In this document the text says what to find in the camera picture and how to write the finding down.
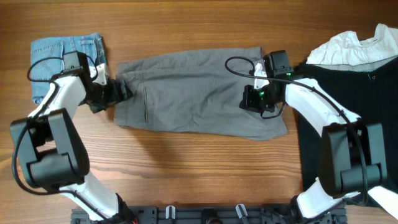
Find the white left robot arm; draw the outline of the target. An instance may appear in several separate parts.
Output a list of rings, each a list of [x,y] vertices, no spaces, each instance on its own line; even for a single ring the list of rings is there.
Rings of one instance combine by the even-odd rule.
[[[96,81],[86,65],[70,66],[46,80],[50,90],[26,118],[10,125],[12,173],[32,195],[63,195],[84,209],[93,223],[137,223],[125,201],[90,171],[87,150],[73,117],[86,103],[95,112],[132,97],[122,80]]]

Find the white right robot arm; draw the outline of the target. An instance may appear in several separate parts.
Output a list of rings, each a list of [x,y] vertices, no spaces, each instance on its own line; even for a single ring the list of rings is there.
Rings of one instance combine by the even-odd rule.
[[[277,104],[298,111],[303,169],[314,181],[287,205],[268,211],[288,223],[328,222],[332,211],[373,199],[397,215],[397,61],[370,72],[291,67],[285,52],[254,63],[240,107],[264,119]]]

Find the grey cotton shorts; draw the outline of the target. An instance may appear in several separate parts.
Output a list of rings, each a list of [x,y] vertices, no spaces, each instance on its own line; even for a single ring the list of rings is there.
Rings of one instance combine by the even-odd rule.
[[[116,105],[114,121],[153,131],[225,134],[263,141],[287,133],[278,112],[242,110],[239,103],[251,65],[261,63],[260,47],[189,50],[118,65],[133,97]]]

